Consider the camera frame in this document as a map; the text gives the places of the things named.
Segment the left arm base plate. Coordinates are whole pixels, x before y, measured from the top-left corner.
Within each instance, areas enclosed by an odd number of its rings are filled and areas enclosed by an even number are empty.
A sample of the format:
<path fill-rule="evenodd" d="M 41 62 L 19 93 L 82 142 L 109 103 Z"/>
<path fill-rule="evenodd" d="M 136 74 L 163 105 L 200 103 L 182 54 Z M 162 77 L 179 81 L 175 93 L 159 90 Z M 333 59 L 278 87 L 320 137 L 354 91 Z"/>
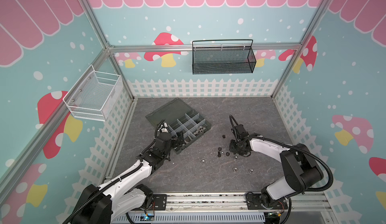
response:
<path fill-rule="evenodd" d="M 154 194 L 152 198 L 147 197 L 145 203 L 141 207 L 135 208 L 134 211 L 165 211 L 166 203 L 166 194 Z"/>

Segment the silver hex bolt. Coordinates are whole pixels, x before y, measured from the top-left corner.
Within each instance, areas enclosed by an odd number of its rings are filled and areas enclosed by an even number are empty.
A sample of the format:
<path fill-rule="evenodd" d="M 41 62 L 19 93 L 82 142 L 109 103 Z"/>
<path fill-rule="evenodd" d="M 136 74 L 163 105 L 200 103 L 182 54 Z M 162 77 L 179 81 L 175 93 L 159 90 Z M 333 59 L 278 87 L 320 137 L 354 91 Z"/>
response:
<path fill-rule="evenodd" d="M 187 136 L 186 138 L 184 138 L 184 141 L 185 141 L 185 144 L 188 144 L 190 142 L 193 142 L 194 138 L 191 138 L 190 136 Z"/>

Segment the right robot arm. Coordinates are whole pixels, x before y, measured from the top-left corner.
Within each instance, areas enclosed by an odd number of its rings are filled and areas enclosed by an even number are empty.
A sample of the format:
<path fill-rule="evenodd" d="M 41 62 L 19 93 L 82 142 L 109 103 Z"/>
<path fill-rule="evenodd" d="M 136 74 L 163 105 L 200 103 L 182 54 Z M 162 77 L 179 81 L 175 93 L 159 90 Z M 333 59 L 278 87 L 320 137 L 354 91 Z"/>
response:
<path fill-rule="evenodd" d="M 249 157 L 252 152 L 264 154 L 278 161 L 283 169 L 283 177 L 264 187 L 260 193 L 246 194 L 248 209 L 284 208 L 284 202 L 293 196 L 307 191 L 325 191 L 332 186 L 332 170 L 306 145 L 288 145 L 262 135 L 249 134 L 232 115 L 229 119 L 234 135 L 230 152 L 243 157 Z"/>

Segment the silver wing nut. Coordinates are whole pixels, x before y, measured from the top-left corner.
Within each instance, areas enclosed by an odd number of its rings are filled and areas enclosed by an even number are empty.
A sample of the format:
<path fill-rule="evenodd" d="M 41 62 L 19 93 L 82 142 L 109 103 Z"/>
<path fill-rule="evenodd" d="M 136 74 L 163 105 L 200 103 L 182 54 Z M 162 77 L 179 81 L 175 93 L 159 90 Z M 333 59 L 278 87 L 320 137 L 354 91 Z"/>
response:
<path fill-rule="evenodd" d="M 203 133 L 205 131 L 204 128 L 199 128 L 194 132 L 194 135 L 199 135 L 200 133 Z"/>

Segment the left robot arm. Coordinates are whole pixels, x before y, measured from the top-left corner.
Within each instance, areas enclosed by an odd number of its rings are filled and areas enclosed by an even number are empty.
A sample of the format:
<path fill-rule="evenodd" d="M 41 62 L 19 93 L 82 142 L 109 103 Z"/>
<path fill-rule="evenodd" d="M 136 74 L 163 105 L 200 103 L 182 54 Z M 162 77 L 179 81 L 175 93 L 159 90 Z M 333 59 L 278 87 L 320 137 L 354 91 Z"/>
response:
<path fill-rule="evenodd" d="M 137 161 L 112 180 L 87 186 L 64 223 L 110 224 L 133 209 L 147 209 L 153 192 L 140 181 L 158 170 L 170 159 L 171 150 L 184 143 L 183 132 L 174 132 L 162 120 L 155 129 L 153 141 L 137 156 Z"/>

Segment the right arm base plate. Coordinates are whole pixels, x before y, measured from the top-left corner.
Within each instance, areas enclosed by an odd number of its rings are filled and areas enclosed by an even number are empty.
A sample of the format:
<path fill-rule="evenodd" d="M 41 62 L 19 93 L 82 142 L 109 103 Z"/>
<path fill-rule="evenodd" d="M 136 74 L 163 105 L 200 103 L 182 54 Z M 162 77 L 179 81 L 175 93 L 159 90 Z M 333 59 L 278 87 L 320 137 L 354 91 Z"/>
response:
<path fill-rule="evenodd" d="M 248 210 L 287 210 L 288 205 L 283 197 L 273 200 L 267 194 L 248 192 L 245 195 Z"/>

